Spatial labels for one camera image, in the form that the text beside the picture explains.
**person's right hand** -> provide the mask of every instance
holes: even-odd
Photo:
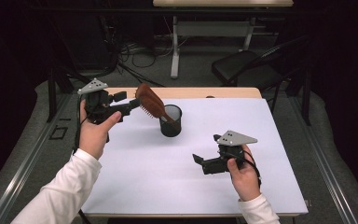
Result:
[[[252,155],[246,145],[242,145],[242,149]],[[255,163],[247,153],[244,153],[244,156],[247,161]],[[234,189],[244,202],[251,201],[261,194],[257,174],[250,164],[246,162],[243,167],[238,169],[235,159],[231,158],[227,162],[227,167],[231,173]]]

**hand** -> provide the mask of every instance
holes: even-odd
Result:
[[[82,100],[80,103],[80,122],[83,123],[80,129],[79,148],[98,160],[103,155],[107,134],[109,130],[118,123],[121,118],[121,113],[118,111],[111,115],[106,121],[97,125],[87,119],[85,106],[86,100]]]
[[[242,145],[242,149],[252,155],[246,145]],[[246,160],[254,162],[247,153],[244,153],[244,156]],[[231,173],[234,189],[244,202],[251,201],[261,194],[257,174],[250,164],[246,162],[241,169],[238,169],[235,159],[231,158],[227,162],[227,167]]]

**wooden table edge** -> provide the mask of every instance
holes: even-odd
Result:
[[[107,88],[109,94],[126,91],[128,98],[134,98],[136,87]],[[151,88],[159,98],[256,98],[261,99],[261,93],[253,87],[153,87]]]

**black cup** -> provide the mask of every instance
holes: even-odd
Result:
[[[164,117],[159,118],[161,132],[167,137],[175,137],[182,131],[182,110],[177,105],[165,105],[165,112],[173,121],[167,121]]]

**black chair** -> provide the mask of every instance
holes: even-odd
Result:
[[[272,99],[273,113],[279,88],[284,80],[305,68],[297,64],[289,71],[287,62],[300,58],[301,50],[308,44],[309,38],[304,35],[267,50],[262,55],[243,50],[212,63],[212,72],[222,82],[222,86],[256,87],[265,91],[275,87]]]

